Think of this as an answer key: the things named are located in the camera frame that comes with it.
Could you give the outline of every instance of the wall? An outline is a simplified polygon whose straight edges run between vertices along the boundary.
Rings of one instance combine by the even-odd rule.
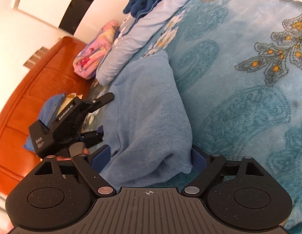
[[[12,9],[0,0],[0,111],[27,74],[23,63],[39,48],[52,47],[67,33]]]

